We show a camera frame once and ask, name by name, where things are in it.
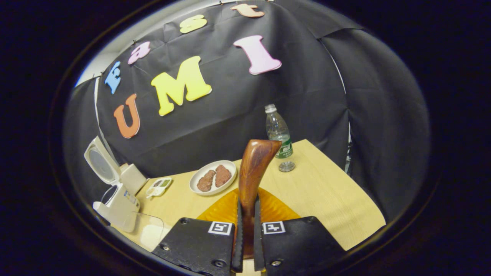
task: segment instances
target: wooden table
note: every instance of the wooden table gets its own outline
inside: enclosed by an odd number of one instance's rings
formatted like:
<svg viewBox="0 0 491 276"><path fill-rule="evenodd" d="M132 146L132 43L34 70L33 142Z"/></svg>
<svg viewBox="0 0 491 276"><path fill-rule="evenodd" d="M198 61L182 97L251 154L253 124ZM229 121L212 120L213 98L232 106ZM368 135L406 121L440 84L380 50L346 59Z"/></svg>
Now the wooden table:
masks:
<svg viewBox="0 0 491 276"><path fill-rule="evenodd" d="M370 197L342 169L307 140L293 143L295 169L278 170L282 159L271 161L260 187L269 191L301 217L316 216L344 250L356 246L385 225L382 213ZM150 179L136 194L140 212L160 218L171 228L182 217L196 218L215 201L238 187L241 160L234 161L237 178L226 190L200 196L189 188L196 171L170 175L173 181L162 196L146 199ZM140 244L141 227L134 232L120 231Z"/></svg>

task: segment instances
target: cooked meat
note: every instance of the cooked meat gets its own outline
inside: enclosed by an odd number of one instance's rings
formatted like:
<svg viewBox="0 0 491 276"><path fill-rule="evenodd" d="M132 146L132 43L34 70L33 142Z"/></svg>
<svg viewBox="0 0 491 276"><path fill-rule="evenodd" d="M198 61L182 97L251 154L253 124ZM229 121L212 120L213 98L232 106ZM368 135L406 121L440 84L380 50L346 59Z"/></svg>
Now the cooked meat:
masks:
<svg viewBox="0 0 491 276"><path fill-rule="evenodd" d="M216 174L214 170L209 170L205 176L198 181L198 189L202 192L207 192L212 188L213 176Z"/></svg>
<svg viewBox="0 0 491 276"><path fill-rule="evenodd" d="M215 186L218 188L232 177L232 174L223 165L217 167L217 177L215 178Z"/></svg>

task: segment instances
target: bottle label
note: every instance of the bottle label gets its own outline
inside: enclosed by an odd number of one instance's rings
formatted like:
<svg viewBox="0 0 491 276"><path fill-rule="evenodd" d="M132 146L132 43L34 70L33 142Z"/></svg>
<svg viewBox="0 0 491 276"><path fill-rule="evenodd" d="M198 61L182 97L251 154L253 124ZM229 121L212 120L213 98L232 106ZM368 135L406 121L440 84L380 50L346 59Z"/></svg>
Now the bottle label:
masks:
<svg viewBox="0 0 491 276"><path fill-rule="evenodd" d="M293 154L292 140L283 142L281 148L276 153L276 158L287 158Z"/></svg>

